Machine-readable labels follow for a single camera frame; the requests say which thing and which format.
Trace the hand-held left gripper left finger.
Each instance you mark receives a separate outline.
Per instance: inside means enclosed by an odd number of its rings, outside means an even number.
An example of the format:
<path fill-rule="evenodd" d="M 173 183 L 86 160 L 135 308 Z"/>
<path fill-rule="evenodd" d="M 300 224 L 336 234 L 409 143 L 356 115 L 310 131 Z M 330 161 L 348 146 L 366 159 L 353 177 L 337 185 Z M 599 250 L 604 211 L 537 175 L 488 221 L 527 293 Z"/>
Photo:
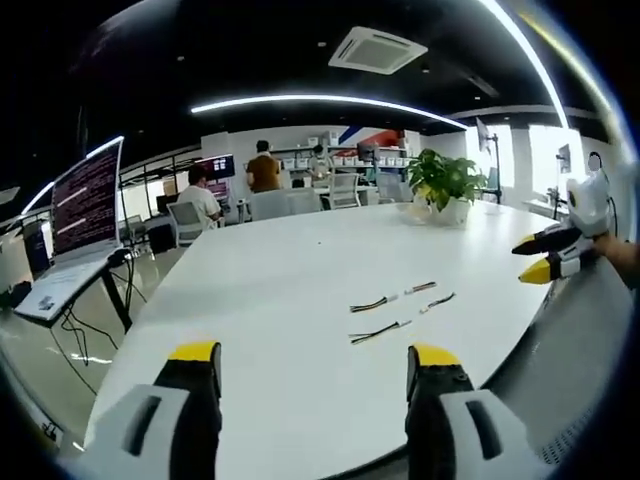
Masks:
<path fill-rule="evenodd" d="M 151 384 L 134 386 L 95 425 L 85 479 L 213 479 L 222 429 L 218 341 L 184 344 Z"/>

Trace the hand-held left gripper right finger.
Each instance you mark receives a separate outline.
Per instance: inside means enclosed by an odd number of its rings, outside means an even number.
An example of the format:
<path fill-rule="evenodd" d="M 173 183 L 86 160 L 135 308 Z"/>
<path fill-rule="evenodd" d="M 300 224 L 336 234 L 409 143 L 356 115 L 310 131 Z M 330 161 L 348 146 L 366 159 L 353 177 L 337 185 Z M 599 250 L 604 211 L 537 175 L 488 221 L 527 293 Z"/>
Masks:
<path fill-rule="evenodd" d="M 407 435 L 410 479 L 544 479 L 548 465 L 524 423 L 491 391 L 476 389 L 449 351 L 408 348 Z"/>

